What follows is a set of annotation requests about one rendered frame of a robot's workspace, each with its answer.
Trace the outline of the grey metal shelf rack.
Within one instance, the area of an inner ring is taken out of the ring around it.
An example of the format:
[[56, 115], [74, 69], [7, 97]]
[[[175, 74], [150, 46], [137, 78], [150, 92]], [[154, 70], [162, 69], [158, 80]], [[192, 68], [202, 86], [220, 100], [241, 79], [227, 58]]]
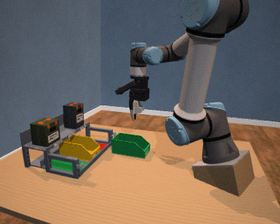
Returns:
[[[59, 119], [60, 140], [51, 144], [51, 146], [49, 147], [32, 145], [31, 128], [20, 132], [25, 167], [39, 167], [45, 169], [48, 173], [79, 179], [111, 147], [111, 139], [116, 136], [116, 132], [113, 132], [112, 129], [91, 127], [90, 122], [84, 123], [84, 125], [79, 127], [78, 129], [64, 128], [63, 113], [56, 117], [53, 117], [52, 119]], [[90, 130], [97, 132], [108, 132], [108, 141], [93, 138], [93, 140], [101, 146], [101, 152], [99, 152], [91, 161], [85, 161], [71, 156], [60, 155], [59, 144], [61, 144], [63, 141], [67, 140], [77, 132], [81, 131], [83, 128], [85, 128], [86, 137], [90, 137]], [[31, 162], [28, 150], [29, 148], [43, 151], [44, 154]]]

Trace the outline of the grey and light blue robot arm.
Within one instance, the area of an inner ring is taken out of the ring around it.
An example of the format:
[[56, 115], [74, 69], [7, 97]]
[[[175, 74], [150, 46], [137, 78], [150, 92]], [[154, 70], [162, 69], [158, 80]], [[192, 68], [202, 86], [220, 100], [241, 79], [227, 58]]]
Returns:
[[224, 39], [225, 33], [242, 25], [248, 14], [248, 0], [183, 0], [180, 17], [186, 34], [170, 45], [156, 48], [147, 48], [146, 43], [131, 44], [132, 76], [145, 76], [146, 63], [180, 61], [188, 54], [180, 102], [174, 107], [173, 115], [166, 119], [165, 129], [178, 146], [202, 139], [205, 164], [221, 164], [239, 157], [224, 105], [204, 102], [217, 43]]

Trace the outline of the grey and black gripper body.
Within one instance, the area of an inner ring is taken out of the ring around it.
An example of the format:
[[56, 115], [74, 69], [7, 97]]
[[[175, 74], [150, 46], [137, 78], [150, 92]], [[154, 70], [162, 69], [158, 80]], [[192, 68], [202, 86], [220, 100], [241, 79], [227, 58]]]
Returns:
[[132, 93], [133, 100], [148, 100], [150, 91], [150, 88], [148, 88], [149, 76], [130, 76], [130, 78], [134, 79], [136, 84], [135, 86], [131, 87], [129, 91], [129, 95]]

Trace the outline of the green bin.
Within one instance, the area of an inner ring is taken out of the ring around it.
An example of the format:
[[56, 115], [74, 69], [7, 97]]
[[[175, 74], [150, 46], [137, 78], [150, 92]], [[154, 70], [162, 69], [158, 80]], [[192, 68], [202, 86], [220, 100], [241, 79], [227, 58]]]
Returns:
[[111, 139], [111, 150], [114, 154], [144, 159], [150, 151], [150, 145], [141, 135], [118, 133]]

